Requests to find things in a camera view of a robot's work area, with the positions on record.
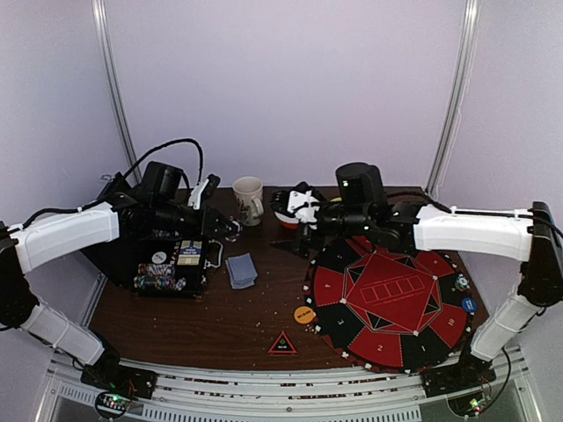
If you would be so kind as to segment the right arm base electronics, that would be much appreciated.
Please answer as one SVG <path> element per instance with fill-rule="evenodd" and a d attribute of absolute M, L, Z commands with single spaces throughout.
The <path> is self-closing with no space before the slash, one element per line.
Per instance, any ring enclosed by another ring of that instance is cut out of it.
<path fill-rule="evenodd" d="M 490 361 L 462 353 L 457 363 L 434 367 L 420 373 L 427 397 L 448 396 L 452 412 L 463 418 L 479 416 L 486 407 L 487 391 L 497 379 Z"/>

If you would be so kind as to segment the blue grey cloth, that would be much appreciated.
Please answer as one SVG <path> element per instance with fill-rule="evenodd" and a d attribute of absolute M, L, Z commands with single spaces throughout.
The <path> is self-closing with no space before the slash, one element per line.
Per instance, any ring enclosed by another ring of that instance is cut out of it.
<path fill-rule="evenodd" d="M 230 277 L 230 285 L 234 290 L 249 288 L 255 284 L 258 273 L 250 253 L 229 257 L 225 264 Z"/>

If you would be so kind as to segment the blue small blind button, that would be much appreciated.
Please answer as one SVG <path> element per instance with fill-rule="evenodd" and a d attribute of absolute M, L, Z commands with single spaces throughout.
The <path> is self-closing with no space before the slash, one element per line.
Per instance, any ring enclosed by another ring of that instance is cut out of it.
<path fill-rule="evenodd" d="M 471 297 L 465 297 L 461 302 L 461 306 L 469 314 L 474 314 L 478 309 L 477 303 Z"/>

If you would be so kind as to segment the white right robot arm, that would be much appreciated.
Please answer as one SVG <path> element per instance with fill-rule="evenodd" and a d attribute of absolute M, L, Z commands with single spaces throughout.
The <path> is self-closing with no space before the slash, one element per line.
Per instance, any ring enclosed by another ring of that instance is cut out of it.
<path fill-rule="evenodd" d="M 424 192 L 386 192 L 380 170 L 352 162 L 336 172 L 339 200 L 328 200 L 306 182 L 274 192 L 270 207 L 302 231 L 298 249 L 328 236 L 365 236 L 388 251 L 458 252 L 479 263 L 500 260 L 516 280 L 495 295 L 493 314 L 477 329 L 469 355 L 451 369 L 457 387 L 471 387 L 494 358 L 540 312 L 562 300 L 562 231 L 550 207 L 535 201 L 509 210 L 447 206 Z"/>

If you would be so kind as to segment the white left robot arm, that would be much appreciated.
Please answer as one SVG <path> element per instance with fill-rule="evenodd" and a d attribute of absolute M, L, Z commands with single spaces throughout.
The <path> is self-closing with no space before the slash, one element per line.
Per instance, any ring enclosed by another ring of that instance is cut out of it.
<path fill-rule="evenodd" d="M 207 205 L 220 179 L 209 175 L 185 200 L 176 197 L 185 173 L 151 162 L 132 186 L 116 174 L 99 197 L 76 208 L 44 208 L 25 222 L 1 227 L 1 326 L 26 331 L 80 363 L 108 390 L 126 383 L 126 370 L 107 357 L 109 346 L 35 295 L 26 275 L 39 266 L 81 251 L 104 275 L 132 282 L 140 247 L 158 240 L 183 242 L 233 238 L 239 222 Z"/>

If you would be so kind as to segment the poker chip stack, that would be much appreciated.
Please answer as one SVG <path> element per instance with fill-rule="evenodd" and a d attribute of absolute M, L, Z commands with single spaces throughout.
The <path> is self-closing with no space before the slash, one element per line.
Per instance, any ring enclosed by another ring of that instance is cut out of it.
<path fill-rule="evenodd" d="M 467 291 L 469 288 L 470 281 L 463 274 L 459 274 L 455 280 L 455 289 L 458 291 Z"/>
<path fill-rule="evenodd" d="M 238 221 L 233 221 L 230 224 L 230 232 L 229 235 L 227 237 L 225 237 L 225 239 L 228 242 L 236 242 L 238 240 L 238 238 L 240 237 L 241 233 L 242 233 L 242 225 L 240 224 L 240 222 Z"/>

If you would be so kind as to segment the orange big blind button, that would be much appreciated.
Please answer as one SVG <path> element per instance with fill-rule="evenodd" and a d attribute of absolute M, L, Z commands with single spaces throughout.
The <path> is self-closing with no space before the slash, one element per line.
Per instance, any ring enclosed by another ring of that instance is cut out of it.
<path fill-rule="evenodd" d="M 300 306 L 294 311 L 294 319 L 299 324 L 309 324 L 315 318 L 315 311 L 309 306 Z"/>

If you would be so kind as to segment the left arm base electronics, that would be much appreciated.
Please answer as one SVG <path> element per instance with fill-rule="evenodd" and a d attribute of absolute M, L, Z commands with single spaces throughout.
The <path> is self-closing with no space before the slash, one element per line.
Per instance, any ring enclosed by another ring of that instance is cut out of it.
<path fill-rule="evenodd" d="M 153 397 L 157 373 L 119 365 L 114 375 L 108 375 L 93 366 L 84 366 L 80 381 L 100 389 L 94 398 L 94 410 L 102 419 L 115 421 L 123 417 L 140 399 Z"/>

